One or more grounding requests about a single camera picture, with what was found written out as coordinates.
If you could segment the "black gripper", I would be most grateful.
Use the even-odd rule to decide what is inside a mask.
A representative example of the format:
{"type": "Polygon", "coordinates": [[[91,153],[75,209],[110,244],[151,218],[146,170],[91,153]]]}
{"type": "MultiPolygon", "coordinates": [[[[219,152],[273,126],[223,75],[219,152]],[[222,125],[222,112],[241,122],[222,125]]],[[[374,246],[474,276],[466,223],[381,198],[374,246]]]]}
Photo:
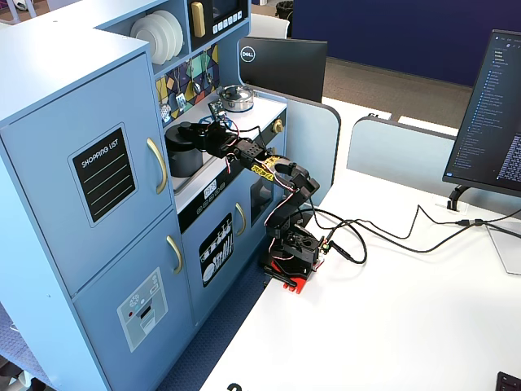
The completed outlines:
{"type": "Polygon", "coordinates": [[[204,150],[211,156],[218,158],[235,158],[236,144],[239,134],[230,131],[226,125],[214,121],[211,124],[192,123],[183,121],[178,126],[180,133],[190,133],[191,142],[199,150],[204,150]]]}

